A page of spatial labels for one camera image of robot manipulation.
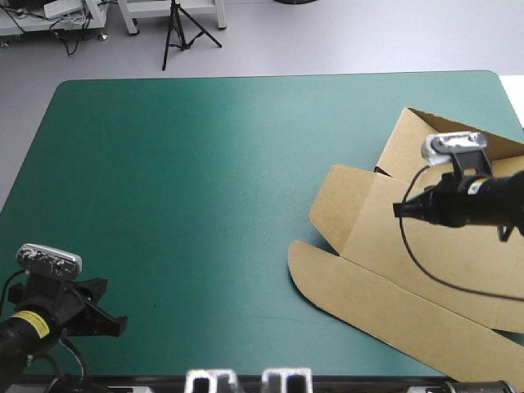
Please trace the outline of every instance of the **wire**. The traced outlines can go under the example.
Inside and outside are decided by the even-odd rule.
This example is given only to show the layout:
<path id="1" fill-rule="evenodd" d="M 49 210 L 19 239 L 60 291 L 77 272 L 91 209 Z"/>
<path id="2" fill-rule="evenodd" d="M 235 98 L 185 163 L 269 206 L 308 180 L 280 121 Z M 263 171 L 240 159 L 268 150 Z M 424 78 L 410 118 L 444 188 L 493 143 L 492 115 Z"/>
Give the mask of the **wire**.
<path id="1" fill-rule="evenodd" d="M 402 204 L 400 206 L 400 213 L 399 213 L 399 226 L 400 226 L 400 235 L 402 236 L 402 241 L 404 242 L 404 245 L 406 247 L 406 251 L 408 252 L 409 256 L 411 257 L 411 260 L 417 265 L 417 267 L 422 270 L 424 274 L 426 274 L 430 279 L 446 286 L 452 289 L 456 289 L 457 291 L 472 293 L 475 295 L 481 295 L 481 296 L 488 296 L 488 297 L 494 297 L 498 299 L 506 299 L 506 300 L 516 300 L 516 301 L 524 301 L 524 297 L 520 296 L 512 296 L 512 295 L 505 295 L 503 293 L 496 293 L 496 292 L 490 292 L 490 291 L 483 291 L 478 289 L 472 289 L 467 287 L 462 287 L 457 284 L 453 284 L 452 282 L 447 282 L 442 278 L 438 278 L 433 273 L 431 273 L 429 270 L 427 270 L 418 260 L 413 251 L 411 250 L 411 247 L 408 243 L 408 238 L 406 237 L 406 233 L 404 230 L 404 222 L 403 222 L 403 216 L 404 216 L 404 208 L 406 201 L 408 200 L 408 195 L 413 189 L 413 186 L 417 182 L 417 179 L 419 176 L 424 172 L 426 169 L 429 168 L 429 165 L 424 166 L 421 168 L 414 176 L 413 180 L 411 180 L 411 184 L 409 185 L 408 189 L 406 190 L 406 193 L 404 194 L 404 197 L 402 198 Z"/>
<path id="2" fill-rule="evenodd" d="M 79 363 L 82 372 L 80 381 L 82 381 L 88 375 L 88 365 L 84 357 L 82 354 L 80 354 L 80 351 L 76 345 L 69 341 L 64 335 L 60 336 L 58 342 L 60 342 L 71 354 L 73 354 L 76 361 Z"/>
<path id="3" fill-rule="evenodd" d="M 74 48 L 71 50 L 69 45 L 67 44 L 66 40 L 62 37 L 60 37 L 60 35 L 58 35 L 58 33 L 56 32 L 53 32 L 53 35 L 55 36 L 56 39 L 58 39 L 62 45 L 64 45 L 65 47 L 65 52 L 67 53 L 67 56 L 73 56 L 78 47 L 79 47 L 79 43 L 80 41 L 84 41 L 84 33 L 85 33 L 85 30 L 89 27 L 89 24 L 91 23 L 91 19 L 93 17 L 91 15 L 89 15 L 88 17 L 85 17 L 85 20 L 82 24 L 82 28 L 80 29 L 80 36 L 75 40 L 75 46 Z M 49 30 L 52 29 L 52 27 L 54 27 L 58 22 L 61 22 L 61 20 L 58 20 L 57 22 L 53 23 L 52 25 L 49 26 Z"/>
<path id="4" fill-rule="evenodd" d="M 24 29 L 22 29 L 22 27 L 18 24 L 18 22 L 16 21 L 16 19 L 13 18 L 13 15 L 11 15 L 11 13 L 14 12 L 14 11 L 8 10 L 7 7 L 2 6 L 2 5 L 0 5 L 0 8 L 2 8 L 2 10 L 4 10 L 4 12 L 6 12 L 7 16 L 9 16 L 9 17 L 11 18 L 11 20 L 12 20 L 13 23 L 16 25 L 16 27 L 18 28 L 18 30 L 19 30 L 22 34 L 25 34 L 26 31 L 25 31 Z"/>
<path id="5" fill-rule="evenodd" d="M 9 283 L 13 280 L 13 278 L 15 278 L 16 276 L 20 276 L 23 273 L 25 273 L 24 269 L 18 270 L 17 272 L 15 272 L 11 276 L 9 276 L 9 278 L 3 284 L 2 295 L 0 296 L 0 316 L 2 316 L 3 302 L 6 299 L 6 292 L 7 292 L 7 287 L 9 287 Z"/>

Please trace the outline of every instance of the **cardboard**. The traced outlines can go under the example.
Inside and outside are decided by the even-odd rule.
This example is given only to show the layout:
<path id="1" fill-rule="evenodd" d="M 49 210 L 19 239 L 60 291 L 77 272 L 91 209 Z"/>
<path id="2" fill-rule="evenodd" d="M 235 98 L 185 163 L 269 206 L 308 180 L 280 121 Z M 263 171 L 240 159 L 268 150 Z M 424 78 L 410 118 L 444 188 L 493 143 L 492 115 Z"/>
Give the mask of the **cardboard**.
<path id="1" fill-rule="evenodd" d="M 317 306 L 444 374 L 524 389 L 524 348 L 487 327 L 307 243 L 291 244 L 289 267 Z"/>
<path id="2" fill-rule="evenodd" d="M 376 173 L 334 165 L 309 217 L 340 256 L 294 244 L 291 275 L 316 305 L 451 377 L 506 378 L 524 388 L 524 348 L 491 331 L 524 332 L 524 304 L 456 291 L 428 278 L 409 258 L 393 215 L 392 204 L 426 164 L 420 154 L 426 136 L 464 130 L 477 129 L 404 109 Z M 485 134 L 495 175 L 524 169 L 524 145 Z M 449 171 L 449 165 L 430 168 L 412 195 Z M 447 228 L 415 219 L 404 226 L 415 255 L 437 277 L 524 296 L 524 241 L 517 233 L 504 244 L 492 227 Z"/>

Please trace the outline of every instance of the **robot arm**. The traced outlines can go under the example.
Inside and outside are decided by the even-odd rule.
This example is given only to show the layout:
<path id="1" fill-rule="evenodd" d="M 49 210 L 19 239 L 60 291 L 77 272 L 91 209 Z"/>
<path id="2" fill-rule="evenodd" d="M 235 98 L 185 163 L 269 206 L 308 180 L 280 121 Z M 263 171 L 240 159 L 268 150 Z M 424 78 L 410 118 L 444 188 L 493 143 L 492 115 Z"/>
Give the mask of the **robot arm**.
<path id="1" fill-rule="evenodd" d="M 32 359 L 59 341 L 68 343 L 67 336 L 118 337 L 127 325 L 127 317 L 112 317 L 97 305 L 107 280 L 73 282 L 82 271 L 78 255 L 24 244 L 16 259 L 29 276 L 9 289 L 16 313 L 0 322 L 0 393 Z"/>

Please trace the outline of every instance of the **yellow label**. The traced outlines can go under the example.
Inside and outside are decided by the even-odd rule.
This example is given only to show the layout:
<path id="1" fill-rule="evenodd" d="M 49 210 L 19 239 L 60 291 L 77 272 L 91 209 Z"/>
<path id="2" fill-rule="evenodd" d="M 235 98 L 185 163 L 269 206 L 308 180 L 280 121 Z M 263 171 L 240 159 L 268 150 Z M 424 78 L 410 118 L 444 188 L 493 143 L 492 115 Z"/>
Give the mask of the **yellow label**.
<path id="1" fill-rule="evenodd" d="M 40 338 L 44 338 L 49 334 L 49 326 L 47 325 L 46 321 L 33 311 L 23 309 L 22 311 L 13 314 L 11 318 L 22 318 L 26 322 L 29 322 L 31 325 L 33 325 L 34 330 L 36 330 L 38 337 Z"/>

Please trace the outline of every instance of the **white shelf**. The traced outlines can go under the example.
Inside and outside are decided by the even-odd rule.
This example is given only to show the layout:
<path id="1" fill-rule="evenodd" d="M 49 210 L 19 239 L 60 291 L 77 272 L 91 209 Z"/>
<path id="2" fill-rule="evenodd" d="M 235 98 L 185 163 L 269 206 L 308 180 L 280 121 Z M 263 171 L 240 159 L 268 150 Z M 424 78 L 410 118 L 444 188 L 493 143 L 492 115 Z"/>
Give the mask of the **white shelf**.
<path id="1" fill-rule="evenodd" d="M 106 25 L 107 18 L 107 9 L 109 4 L 104 4 L 103 6 L 97 6 L 98 12 L 92 12 L 93 19 L 89 22 L 89 29 L 101 29 Z M 33 11 L 33 13 L 42 15 L 42 10 Z M 16 22 L 20 25 L 25 31 L 45 31 L 49 30 L 49 27 L 54 23 L 53 20 L 43 20 L 34 16 L 26 16 L 24 19 L 16 19 Z M 52 27 L 55 29 L 81 29 L 81 25 L 69 25 L 64 23 L 57 23 Z M 4 11 L 0 10 L 0 36 L 9 36 L 9 35 L 19 35 L 20 29 L 15 25 L 11 20 L 9 15 Z"/>
<path id="2" fill-rule="evenodd" d="M 181 0 L 180 5 L 193 15 L 215 12 L 215 2 L 213 0 Z M 133 18 L 167 16 L 169 15 L 170 7 L 170 0 L 128 3 L 129 14 Z"/>
<path id="3" fill-rule="evenodd" d="M 179 0 L 180 5 L 192 15 L 216 14 L 219 28 L 226 28 L 224 0 Z M 125 26 L 130 34 L 138 33 L 138 19 L 168 16 L 171 0 L 133 2 L 118 0 Z"/>

